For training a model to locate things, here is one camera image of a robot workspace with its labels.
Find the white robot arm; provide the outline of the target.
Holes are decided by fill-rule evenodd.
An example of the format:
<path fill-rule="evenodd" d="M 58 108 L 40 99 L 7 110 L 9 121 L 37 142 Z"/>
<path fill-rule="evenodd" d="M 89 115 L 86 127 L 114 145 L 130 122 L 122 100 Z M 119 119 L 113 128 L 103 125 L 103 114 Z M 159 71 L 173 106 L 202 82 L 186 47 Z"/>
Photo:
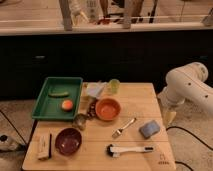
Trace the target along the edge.
<path fill-rule="evenodd" d="M 166 86 L 157 95 L 162 106 L 165 127 L 174 120 L 175 108 L 182 105 L 186 99 L 213 115 L 213 87 L 205 84 L 208 74 L 207 67 L 200 62 L 174 68 L 166 74 Z"/>

